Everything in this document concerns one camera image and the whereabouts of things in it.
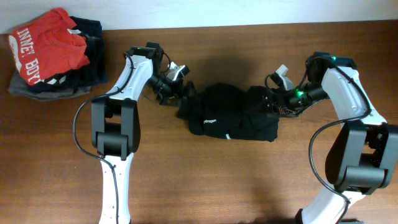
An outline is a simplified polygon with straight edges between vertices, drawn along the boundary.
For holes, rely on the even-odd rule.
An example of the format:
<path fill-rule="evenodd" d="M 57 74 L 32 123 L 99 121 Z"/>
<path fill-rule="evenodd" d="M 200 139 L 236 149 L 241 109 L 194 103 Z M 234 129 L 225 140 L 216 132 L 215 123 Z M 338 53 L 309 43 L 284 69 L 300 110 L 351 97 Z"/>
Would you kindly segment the black t-shirt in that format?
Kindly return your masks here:
<path fill-rule="evenodd" d="M 272 142 L 279 118 L 269 114 L 268 104 L 263 86 L 244 91 L 216 83 L 184 100 L 177 117 L 187 121 L 189 131 L 197 136 Z"/>

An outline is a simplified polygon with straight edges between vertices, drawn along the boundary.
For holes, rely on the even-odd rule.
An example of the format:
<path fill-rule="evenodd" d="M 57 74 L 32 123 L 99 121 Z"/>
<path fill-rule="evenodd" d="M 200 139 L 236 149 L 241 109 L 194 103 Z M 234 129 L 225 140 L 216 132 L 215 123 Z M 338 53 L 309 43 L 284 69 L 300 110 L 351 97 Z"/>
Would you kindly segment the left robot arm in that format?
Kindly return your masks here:
<path fill-rule="evenodd" d="M 91 102 L 92 145 L 103 174 L 100 223 L 130 223 L 129 176 L 141 140 L 137 101 L 148 86 L 159 105 L 179 107 L 190 91 L 183 83 L 189 69 L 168 61 L 160 44 L 148 42 L 126 51 L 125 67 L 112 89 Z"/>

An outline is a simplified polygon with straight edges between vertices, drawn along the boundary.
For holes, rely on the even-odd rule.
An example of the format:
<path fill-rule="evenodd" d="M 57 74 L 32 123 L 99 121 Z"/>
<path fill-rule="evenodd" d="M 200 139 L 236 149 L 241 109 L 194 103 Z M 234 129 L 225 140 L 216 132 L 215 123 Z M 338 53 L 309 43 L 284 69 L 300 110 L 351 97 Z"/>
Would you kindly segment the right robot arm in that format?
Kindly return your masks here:
<path fill-rule="evenodd" d="M 346 223 L 344 216 L 353 204 L 390 184 L 397 164 L 397 126 L 371 103 L 352 58 L 315 52 L 306 59 L 298 85 L 287 77 L 287 70 L 281 65 L 266 76 L 276 84 L 276 88 L 265 86 L 269 115 L 294 118 L 330 100 L 338 117 L 310 139 L 308 159 L 322 189 L 297 212 L 294 222 Z M 313 145 L 322 131 L 336 125 L 341 129 L 326 157 L 322 179 L 313 161 Z"/>

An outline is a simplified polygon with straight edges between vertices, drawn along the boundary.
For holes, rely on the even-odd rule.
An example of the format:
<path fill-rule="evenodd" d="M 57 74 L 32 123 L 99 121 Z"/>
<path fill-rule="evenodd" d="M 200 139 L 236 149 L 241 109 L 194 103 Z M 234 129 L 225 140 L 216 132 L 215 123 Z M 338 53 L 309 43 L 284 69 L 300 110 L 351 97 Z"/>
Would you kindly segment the navy folded garment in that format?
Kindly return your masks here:
<path fill-rule="evenodd" d="M 90 87 L 108 81 L 104 64 L 104 40 L 102 36 L 102 25 L 100 21 L 70 17 L 77 29 L 86 38 L 85 55 L 89 59 L 89 64 L 84 65 L 78 70 L 70 70 L 66 73 L 56 74 L 55 78 L 40 82 L 34 86 L 28 86 L 28 90 L 34 93 L 47 91 L 60 91 L 66 89 L 76 90 L 79 87 Z"/>

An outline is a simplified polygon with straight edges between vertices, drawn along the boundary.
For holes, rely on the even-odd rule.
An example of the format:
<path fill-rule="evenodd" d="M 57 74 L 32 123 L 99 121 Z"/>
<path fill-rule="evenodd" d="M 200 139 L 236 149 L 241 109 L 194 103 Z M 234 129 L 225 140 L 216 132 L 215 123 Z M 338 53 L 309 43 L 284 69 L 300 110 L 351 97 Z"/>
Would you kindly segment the red folded printed t-shirt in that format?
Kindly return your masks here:
<path fill-rule="evenodd" d="M 55 8 L 8 35 L 20 77 L 30 86 L 90 63 L 86 39 L 63 8 Z"/>

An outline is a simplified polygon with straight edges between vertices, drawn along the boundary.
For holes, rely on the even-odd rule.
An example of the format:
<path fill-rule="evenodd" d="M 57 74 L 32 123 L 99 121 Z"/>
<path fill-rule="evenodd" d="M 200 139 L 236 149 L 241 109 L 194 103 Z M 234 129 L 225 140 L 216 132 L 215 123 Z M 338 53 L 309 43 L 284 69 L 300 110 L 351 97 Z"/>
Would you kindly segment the grey folded garment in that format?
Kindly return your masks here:
<path fill-rule="evenodd" d="M 59 91 L 34 93 L 28 90 L 28 84 L 20 77 L 19 72 L 15 71 L 12 74 L 9 88 L 7 90 L 13 96 L 24 96 L 36 101 L 55 101 L 87 95 L 91 92 L 91 87 L 68 88 Z"/>

